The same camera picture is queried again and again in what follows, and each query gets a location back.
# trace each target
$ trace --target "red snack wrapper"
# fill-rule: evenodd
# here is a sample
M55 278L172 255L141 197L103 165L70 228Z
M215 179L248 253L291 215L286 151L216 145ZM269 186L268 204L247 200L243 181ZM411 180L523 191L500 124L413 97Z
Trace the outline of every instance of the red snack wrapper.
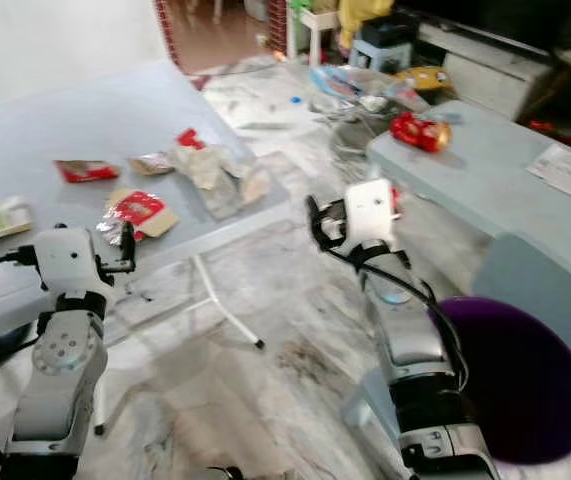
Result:
M421 120L412 112L405 112L392 120L390 132L394 138L430 153L440 152L452 138L447 123Z
M55 160L54 163L68 183L109 180L120 175L120 168L101 161Z
M176 143L181 147L192 147L196 150L205 148L205 144L198 139L198 133L193 128L188 128L176 137Z
M137 241L145 236L158 237L178 222L178 217L156 195L121 188L112 193L107 213L96 229L111 245L120 242L124 222L134 226Z

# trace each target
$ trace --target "gray table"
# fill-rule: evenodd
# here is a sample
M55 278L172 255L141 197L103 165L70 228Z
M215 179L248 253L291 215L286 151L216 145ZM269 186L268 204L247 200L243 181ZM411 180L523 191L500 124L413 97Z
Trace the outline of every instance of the gray table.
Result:
M431 111L463 118L447 150L428 154L384 133L370 162L492 237L524 232L571 263L571 197L525 170L554 141L460 101Z
M0 240L0 255L29 244L38 231L63 222L88 228L97 253L113 258L118 250L108 246L94 227L115 188L135 187L159 195L180 217L180 223L160 238L140 243L140 268L149 271L192 258L203 275L208 301L236 322L218 301L198 255L286 218L289 195L273 179L267 196L237 215L217 221L186 177L141 177L126 165L128 157L166 149L178 133L190 127L206 143L227 146L238 161L252 157L170 62L0 104L0 199L22 196L34 216L31 231ZM117 180L68 184L55 169L55 159L106 160L121 165L123 171ZM0 334L24 322L17 313L21 309L28 312L30 302L35 308L42 306L37 286L31 269L0 266Z

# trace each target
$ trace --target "white stool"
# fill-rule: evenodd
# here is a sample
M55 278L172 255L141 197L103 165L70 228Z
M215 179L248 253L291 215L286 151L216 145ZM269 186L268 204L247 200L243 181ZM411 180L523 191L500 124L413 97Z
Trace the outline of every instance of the white stool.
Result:
M395 60L401 70L406 70L409 68L412 58L412 45L401 43L394 47L379 48L357 37L354 39L352 51L349 54L349 64L352 67L358 66L358 56L361 53L372 59L369 64L371 70L380 72L383 64L389 60Z
M321 32L338 28L340 21L338 20L338 12L321 13L314 15L309 10L300 12L300 21L308 27L312 32L309 44L309 66L311 68L320 65L321 58ZM289 8L287 12L287 58L294 60L296 58L296 12Z

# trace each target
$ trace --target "red packet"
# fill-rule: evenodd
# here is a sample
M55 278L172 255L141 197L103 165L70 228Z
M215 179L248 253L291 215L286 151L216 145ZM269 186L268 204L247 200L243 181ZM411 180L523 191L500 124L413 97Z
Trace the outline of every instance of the red packet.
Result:
M120 175L120 168L101 161L55 160L54 163L68 183L108 180Z
M192 147L196 150L205 148L205 144L198 139L198 132L193 128L188 128L176 137L176 143L181 147Z
M112 245L120 241L124 222L134 225L134 238L137 241L145 236L158 237L178 223L178 216L156 195L120 188L115 190L108 201L107 213L96 228Z

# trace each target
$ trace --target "floor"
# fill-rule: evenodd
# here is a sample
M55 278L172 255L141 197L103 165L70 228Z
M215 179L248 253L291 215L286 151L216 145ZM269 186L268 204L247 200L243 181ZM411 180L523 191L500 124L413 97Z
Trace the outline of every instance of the floor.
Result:
M256 35L267 34L267 22L249 16L242 2L225 0L220 24L213 21L213 0L198 0L193 13L188 11L188 0L168 3L183 72L228 65L265 52Z
M375 424L367 435L378 448L366 450L339 415L376 359L353 271L321 255L308 234L305 196L324 202L344 189L328 146L331 129L307 109L315 95L309 72L269 57L241 69L252 73L213 76L203 94L289 189L292 215L205 261L221 300L267 348L254 349L210 307L168 310L203 294L189 265L136 282L135 291L154 300L133 295L119 304L107 335L150 316L157 321L110 349L109 434L89 436L76 478L193 480L194 469L235 463L248 479L407 479ZM441 298L466 291L482 239L470 242L473 232L429 201L407 195L404 209L397 233L417 273ZM0 369L0 442L29 368L22 352ZM503 480L568 479L571 456L499 469Z

